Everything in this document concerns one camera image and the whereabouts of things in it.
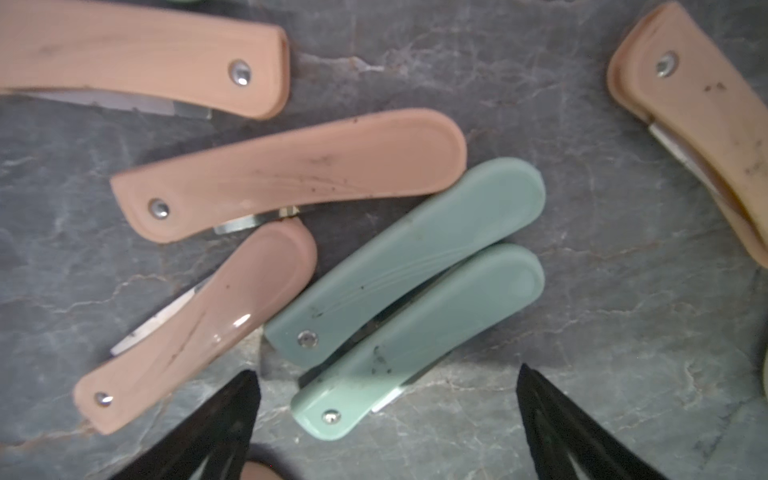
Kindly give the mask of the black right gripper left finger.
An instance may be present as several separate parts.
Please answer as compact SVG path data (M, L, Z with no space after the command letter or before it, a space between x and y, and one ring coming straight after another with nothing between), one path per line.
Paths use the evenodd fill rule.
M243 370L115 479L238 479L261 402L258 376Z

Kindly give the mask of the mint knife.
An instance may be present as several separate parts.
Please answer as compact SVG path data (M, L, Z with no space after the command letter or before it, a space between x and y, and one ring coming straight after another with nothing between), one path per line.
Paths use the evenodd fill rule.
M266 323L264 336L284 359L315 367L406 293L534 222L545 200L532 164L483 162L313 283Z
M294 420L324 441L346 436L445 355L535 302L539 258L508 243L441 273L291 400Z

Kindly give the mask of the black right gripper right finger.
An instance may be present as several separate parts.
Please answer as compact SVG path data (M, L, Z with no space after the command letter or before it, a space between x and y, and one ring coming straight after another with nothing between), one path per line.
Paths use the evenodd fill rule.
M540 479L663 479L539 371L522 364L516 385L531 457Z

